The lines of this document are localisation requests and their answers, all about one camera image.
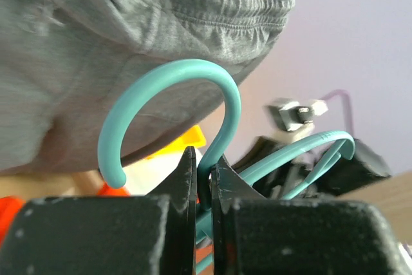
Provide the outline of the grey shorts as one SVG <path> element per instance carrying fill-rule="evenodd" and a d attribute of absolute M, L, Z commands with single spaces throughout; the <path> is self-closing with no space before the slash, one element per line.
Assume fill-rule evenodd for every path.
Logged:
<path fill-rule="evenodd" d="M 97 167 L 102 123 L 157 66 L 205 59 L 242 83 L 295 0 L 1 0 L 1 172 Z"/>

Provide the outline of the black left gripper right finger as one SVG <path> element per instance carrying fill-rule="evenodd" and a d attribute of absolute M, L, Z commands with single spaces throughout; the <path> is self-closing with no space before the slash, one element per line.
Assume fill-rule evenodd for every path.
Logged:
<path fill-rule="evenodd" d="M 233 175 L 244 181 L 220 160 L 212 169 L 212 185 Z M 376 207 L 268 200 L 255 192 L 250 198 L 211 191 L 215 274 L 411 273 L 411 262 Z"/>

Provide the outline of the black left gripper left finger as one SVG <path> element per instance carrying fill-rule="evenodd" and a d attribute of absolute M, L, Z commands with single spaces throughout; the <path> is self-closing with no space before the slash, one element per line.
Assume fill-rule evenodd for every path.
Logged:
<path fill-rule="evenodd" d="M 145 196 L 27 202 L 1 245 L 2 274 L 194 274 L 196 153 Z"/>

